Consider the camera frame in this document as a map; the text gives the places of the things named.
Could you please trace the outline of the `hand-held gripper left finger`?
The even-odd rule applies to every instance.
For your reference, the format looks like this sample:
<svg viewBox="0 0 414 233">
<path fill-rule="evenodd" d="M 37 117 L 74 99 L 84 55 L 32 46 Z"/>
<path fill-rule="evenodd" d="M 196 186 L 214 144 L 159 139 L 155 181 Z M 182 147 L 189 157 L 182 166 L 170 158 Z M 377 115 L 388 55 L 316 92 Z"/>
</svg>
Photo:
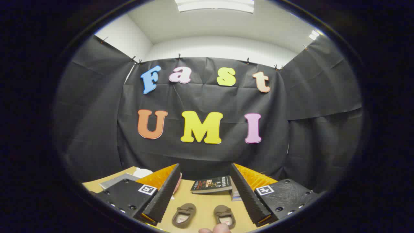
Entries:
<svg viewBox="0 0 414 233">
<path fill-rule="evenodd" d="M 156 226 L 164 217 L 181 176 L 178 163 L 143 178 L 123 174 L 110 180 L 111 185 L 90 194 L 122 215 Z"/>
</svg>

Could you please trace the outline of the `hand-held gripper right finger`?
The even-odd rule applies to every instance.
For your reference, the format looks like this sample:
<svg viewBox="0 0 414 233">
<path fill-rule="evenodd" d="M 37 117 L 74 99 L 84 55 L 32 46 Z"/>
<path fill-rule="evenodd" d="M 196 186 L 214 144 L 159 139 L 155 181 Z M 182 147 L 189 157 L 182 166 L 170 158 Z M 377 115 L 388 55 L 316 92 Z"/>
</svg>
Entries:
<svg viewBox="0 0 414 233">
<path fill-rule="evenodd" d="M 300 212 L 320 196 L 292 179 L 277 181 L 235 163 L 231 165 L 230 176 L 256 227 Z"/>
</svg>

